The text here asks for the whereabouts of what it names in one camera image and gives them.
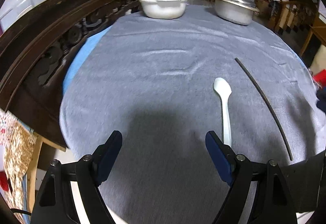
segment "white spoon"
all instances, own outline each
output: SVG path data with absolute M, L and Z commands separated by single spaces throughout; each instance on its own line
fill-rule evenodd
M 218 93 L 222 101 L 223 143 L 231 147 L 231 125 L 228 109 L 228 100 L 232 92 L 231 87 L 223 78 L 216 78 L 214 81 L 214 90 Z

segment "metal bolt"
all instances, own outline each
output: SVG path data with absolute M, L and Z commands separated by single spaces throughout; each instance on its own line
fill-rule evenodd
M 86 154 L 86 155 L 84 155 L 83 160 L 84 161 L 89 161 L 91 158 L 92 158 L 92 155 Z
M 278 163 L 277 163 L 276 161 L 274 161 L 274 160 L 270 160 L 270 161 L 269 161 L 269 164 L 270 164 L 271 166 L 276 166 Z
M 52 166 L 56 166 L 57 164 L 58 164 L 58 160 L 57 159 L 54 159 L 54 160 L 52 160 L 51 162 L 50 162 L 50 164 L 52 165 Z
M 242 155 L 242 154 L 238 154 L 237 155 L 237 160 L 239 160 L 239 161 L 244 161 L 246 158 L 245 158 L 245 156 L 244 155 Z

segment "blue gripper pad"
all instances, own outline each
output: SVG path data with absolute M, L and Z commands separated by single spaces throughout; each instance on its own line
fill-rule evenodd
M 210 132 L 207 132 L 206 134 L 205 144 L 222 181 L 231 186 L 233 184 L 231 165 Z

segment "carved wooden backrest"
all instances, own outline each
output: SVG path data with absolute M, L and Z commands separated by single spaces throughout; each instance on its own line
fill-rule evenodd
M 0 37 L 0 108 L 66 146 L 59 126 L 62 82 L 86 39 L 138 0 L 46 0 Z

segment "gray tablecloth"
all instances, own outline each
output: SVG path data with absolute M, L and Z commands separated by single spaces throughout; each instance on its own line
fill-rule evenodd
M 235 57 L 267 95 L 293 162 Z M 120 18 L 81 66 L 62 101 L 60 125 L 76 158 L 92 153 L 113 130 L 121 131 L 122 149 L 100 192 L 129 224 L 211 223 L 216 216 L 229 189 L 204 143 L 209 130 L 222 135 L 216 77 L 232 88 L 234 152 L 256 162 L 275 159 L 281 166 L 301 162 L 284 169 L 286 180 L 298 211 L 316 205 L 325 114 L 315 106 L 308 70 L 262 25 L 240 26 L 218 18 L 211 8 L 188 5 L 175 20 L 151 19 L 141 12 Z M 252 191 L 241 222 L 248 216 Z

